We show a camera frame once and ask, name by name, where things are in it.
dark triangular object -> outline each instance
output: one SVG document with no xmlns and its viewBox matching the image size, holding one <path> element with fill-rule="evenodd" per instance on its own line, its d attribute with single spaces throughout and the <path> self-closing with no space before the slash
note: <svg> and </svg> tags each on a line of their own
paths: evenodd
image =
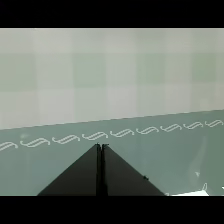
<svg viewBox="0 0 224 224">
<path fill-rule="evenodd" d="M 97 151 L 96 144 L 69 166 L 38 196 L 81 195 L 95 196 L 97 182 Z"/>
<path fill-rule="evenodd" d="M 108 196 L 164 196 L 108 145 L 103 145 Z"/>
</svg>

checkered tablecloth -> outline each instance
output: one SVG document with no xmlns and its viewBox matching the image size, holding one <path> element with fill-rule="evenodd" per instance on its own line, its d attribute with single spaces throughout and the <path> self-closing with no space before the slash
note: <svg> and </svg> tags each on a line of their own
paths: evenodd
<svg viewBox="0 0 224 224">
<path fill-rule="evenodd" d="M 0 29 L 0 129 L 224 109 L 224 29 Z"/>
</svg>

teal surface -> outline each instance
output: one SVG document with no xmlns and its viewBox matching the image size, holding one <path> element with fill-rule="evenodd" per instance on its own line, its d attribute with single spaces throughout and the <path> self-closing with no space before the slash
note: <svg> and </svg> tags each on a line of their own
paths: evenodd
<svg viewBox="0 0 224 224">
<path fill-rule="evenodd" d="M 207 183 L 209 195 L 222 195 L 223 121 L 222 110 L 1 130 L 0 195 L 37 195 L 97 142 L 164 193 Z"/>
</svg>

decorative border pattern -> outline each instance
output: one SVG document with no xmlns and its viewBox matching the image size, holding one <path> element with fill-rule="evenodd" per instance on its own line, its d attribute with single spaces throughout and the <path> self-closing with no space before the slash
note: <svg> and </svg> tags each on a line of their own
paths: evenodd
<svg viewBox="0 0 224 224">
<path fill-rule="evenodd" d="M 182 126 L 179 125 L 179 124 L 173 124 L 173 125 L 170 125 L 168 127 L 163 127 L 163 126 L 160 126 L 159 128 L 157 127 L 148 127 L 144 130 L 139 130 L 138 128 L 135 129 L 135 131 L 138 133 L 138 134 L 141 134 L 141 135 L 147 135 L 151 132 L 160 132 L 160 131 L 165 131 L 165 132 L 171 132 L 171 131 L 174 131 L 176 129 L 178 130 L 182 130 L 183 128 L 185 129 L 188 129 L 188 130 L 193 130 L 195 128 L 204 128 L 204 127 L 210 127 L 210 128 L 213 128 L 217 125 L 224 125 L 224 122 L 221 121 L 221 120 L 215 120 L 211 123 L 208 123 L 207 121 L 203 123 L 201 122 L 194 122 L 193 124 L 190 124 L 190 125 L 186 125 L 186 124 L 183 124 Z M 116 138 L 121 138 L 121 137 L 124 137 L 125 135 L 128 135 L 128 134 L 131 134 L 131 135 L 135 135 L 135 132 L 131 129 L 124 129 L 118 133 L 113 133 L 112 131 L 110 131 L 110 136 L 113 136 L 113 137 L 116 137 Z M 85 136 L 85 134 L 82 134 L 82 138 L 83 139 L 86 139 L 86 140 L 89 140 L 89 141 L 94 141 L 98 138 L 101 138 L 101 137 L 105 137 L 105 138 L 109 138 L 109 135 L 104 133 L 104 132 L 97 132 L 95 134 L 92 134 L 90 136 Z M 51 141 L 54 142 L 54 143 L 58 143 L 58 144 L 67 144 L 73 140 L 77 140 L 77 141 L 81 141 L 81 138 L 76 136 L 76 135 L 68 135 L 62 139 L 56 139 L 55 137 L 52 137 Z M 28 142 L 28 143 L 24 143 L 23 141 L 20 141 L 20 145 L 22 146 L 26 146 L 26 147 L 37 147 L 41 144 L 47 144 L 47 145 L 50 145 L 51 142 L 45 138 L 38 138 L 38 139 L 35 139 L 31 142 Z M 4 149 L 7 149 L 7 148 L 10 148 L 10 147 L 14 147 L 15 149 L 18 149 L 19 146 L 13 142 L 4 142 L 4 143 L 1 143 L 0 144 L 0 151 L 3 151 Z"/>
</svg>

green and white checkered fabric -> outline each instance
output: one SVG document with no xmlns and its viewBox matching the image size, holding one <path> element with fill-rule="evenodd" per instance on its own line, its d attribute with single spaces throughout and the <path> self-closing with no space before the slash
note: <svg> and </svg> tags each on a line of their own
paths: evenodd
<svg viewBox="0 0 224 224">
<path fill-rule="evenodd" d="M 224 109 L 224 29 L 0 29 L 0 129 Z"/>
</svg>

